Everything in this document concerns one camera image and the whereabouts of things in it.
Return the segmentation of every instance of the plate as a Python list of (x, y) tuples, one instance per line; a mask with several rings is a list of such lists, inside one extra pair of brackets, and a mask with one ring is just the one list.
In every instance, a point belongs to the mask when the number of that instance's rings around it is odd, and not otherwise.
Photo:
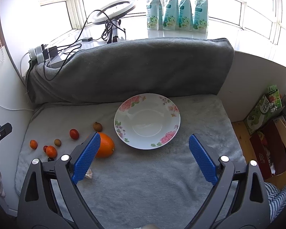
[(170, 142), (180, 126), (177, 106), (163, 95), (135, 95), (119, 107), (114, 128), (127, 145), (151, 150)]

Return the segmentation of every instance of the wall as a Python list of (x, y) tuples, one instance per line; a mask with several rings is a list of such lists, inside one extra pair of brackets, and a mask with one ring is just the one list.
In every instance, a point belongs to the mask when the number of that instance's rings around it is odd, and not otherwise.
[(231, 122), (244, 120), (266, 88), (273, 84), (282, 95), (286, 93), (286, 67), (235, 52), (232, 67), (218, 93)]
[[(38, 0), (0, 0), (0, 20), (6, 47), (20, 71), (20, 60), (30, 48), (45, 42), (43, 20)], [(22, 61), (22, 70), (28, 69), (28, 55)]]
[[(0, 105), (9, 109), (32, 109), (32, 105), (26, 95), (26, 89), (13, 68), (6, 53), (5, 47), (0, 49), (5, 55), (4, 62), (0, 62)], [(8, 205), (8, 213), (16, 215), (19, 197), (15, 192), (15, 173), (18, 155), (32, 111), (9, 111), (0, 107), (0, 125), (11, 123), (13, 130), (0, 142), (0, 172), (2, 183), (6, 193), (5, 201)]]

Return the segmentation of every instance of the gray cloth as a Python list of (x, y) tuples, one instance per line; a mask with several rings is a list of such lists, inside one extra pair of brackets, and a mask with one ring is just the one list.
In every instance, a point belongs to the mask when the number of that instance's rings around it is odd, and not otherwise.
[[(219, 155), (244, 162), (242, 150), (230, 120), (215, 95), (195, 95), (171, 99), (178, 107), (181, 125), (167, 145), (144, 151), (134, 149), (117, 136), (113, 120), (121, 103), (88, 106), (53, 106), (35, 117), (27, 130), (20, 151), (15, 187), (18, 194), (30, 162), (39, 157), (47, 160), (44, 145), (62, 141), (58, 156), (70, 154), (93, 131), (95, 121), (103, 125), (103, 132), (115, 142), (112, 156), (95, 159), (91, 165), (92, 179), (78, 182), (78, 189), (99, 222), (108, 229), (133, 229), (154, 223), (161, 229), (185, 228), (203, 204), (212, 188), (200, 171), (189, 147), (192, 133), (199, 133)], [(80, 138), (73, 141), (69, 130), (76, 128)], [(30, 140), (38, 148), (29, 147)], [(54, 183), (55, 194), (64, 217), (70, 219), (65, 204)], [(236, 184), (232, 184), (224, 212), (233, 198)]]
[[(227, 39), (123, 41), (76, 53), (53, 81), (44, 78), (43, 63), (34, 66), (27, 90), (34, 104), (122, 102), (142, 93), (217, 95), (233, 57)], [(58, 70), (45, 67), (46, 77)]]

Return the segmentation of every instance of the detergent bag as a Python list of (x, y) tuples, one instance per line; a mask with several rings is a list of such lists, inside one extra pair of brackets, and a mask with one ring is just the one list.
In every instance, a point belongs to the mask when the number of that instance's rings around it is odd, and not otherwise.
[(178, 0), (165, 0), (165, 8), (163, 13), (163, 29), (178, 29), (178, 7)]
[(193, 14), (193, 28), (201, 33), (208, 32), (208, 0), (197, 0), (196, 8)]
[(160, 0), (147, 0), (147, 29), (162, 29), (162, 5)]
[(192, 8), (195, 9), (197, 0), (179, 0), (179, 29), (193, 30)]

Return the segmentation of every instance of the striped cloth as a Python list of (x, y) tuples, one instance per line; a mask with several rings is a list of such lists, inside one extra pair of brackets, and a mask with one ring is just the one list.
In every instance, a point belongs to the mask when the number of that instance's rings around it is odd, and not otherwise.
[(286, 205), (286, 186), (279, 190), (271, 183), (265, 183), (270, 206), (270, 222), (272, 222)]

